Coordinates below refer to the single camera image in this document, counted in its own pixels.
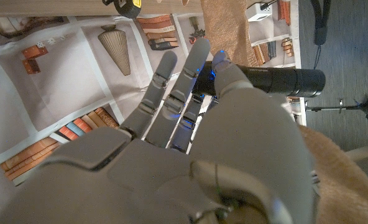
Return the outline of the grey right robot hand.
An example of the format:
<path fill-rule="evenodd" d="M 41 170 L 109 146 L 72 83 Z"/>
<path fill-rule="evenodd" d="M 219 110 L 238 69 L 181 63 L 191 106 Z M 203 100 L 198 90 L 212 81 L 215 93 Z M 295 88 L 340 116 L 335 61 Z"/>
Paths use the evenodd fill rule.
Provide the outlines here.
<path fill-rule="evenodd" d="M 60 146 L 0 223 L 309 223 L 310 153 L 272 94 L 314 97 L 320 70 L 255 68 L 195 42 L 169 94 L 166 52 L 118 129 Z"/>

